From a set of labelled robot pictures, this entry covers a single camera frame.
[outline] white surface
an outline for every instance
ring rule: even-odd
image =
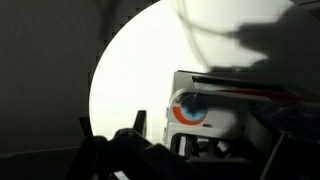
[[[96,69],[90,94],[90,119],[95,135],[111,139],[118,129],[133,126],[138,110],[147,110],[147,138],[153,143],[162,143],[173,72],[177,70],[207,72],[209,69],[196,58],[188,44],[190,39],[187,39],[185,34],[192,35],[210,67],[247,67],[258,60],[268,59],[269,56],[275,57],[269,51],[261,53],[252,48],[248,49],[237,39],[212,35],[193,28],[183,28],[185,26],[171,5],[176,12],[181,11],[181,8],[179,9],[181,6],[177,6],[177,1],[170,0],[170,2],[160,1],[133,18],[104,52]],[[272,31],[271,35],[274,37],[272,42],[276,40],[275,45],[270,42],[265,43],[273,52],[281,52],[281,56],[275,58],[279,60],[273,60],[255,74],[238,73],[235,76],[258,81],[267,79],[294,83],[308,89],[316,89],[312,86],[313,82],[305,81],[306,77],[314,76],[310,72],[316,72],[317,69],[314,67],[319,64],[315,61],[310,65],[305,63],[306,59],[314,58],[315,55],[320,59],[320,54],[316,53],[317,49],[310,43],[312,40],[303,36],[301,41],[290,42],[283,47],[283,34],[281,34],[283,32],[286,35],[285,40],[295,38],[297,31],[299,35],[313,33],[313,38],[320,39],[318,33],[315,33],[319,32],[317,22],[304,12],[293,8],[290,11],[291,15],[293,12],[292,16],[283,16],[292,5],[287,0],[189,0],[186,9],[190,23],[221,33],[237,31],[244,24],[264,23],[263,27],[267,23],[273,25],[273,28],[267,30]],[[281,21],[283,17],[289,19],[287,24],[276,23],[280,17]],[[304,28],[299,28],[297,23],[306,25]],[[299,48],[302,54],[294,54],[297,52],[294,48]],[[309,55],[311,53],[312,57],[311,55],[308,57],[304,52],[308,52]],[[304,57],[304,63],[300,63],[298,67],[290,66],[290,63],[296,63],[291,56],[300,60],[301,56]],[[304,73],[305,76],[292,73],[297,70],[308,72]]]

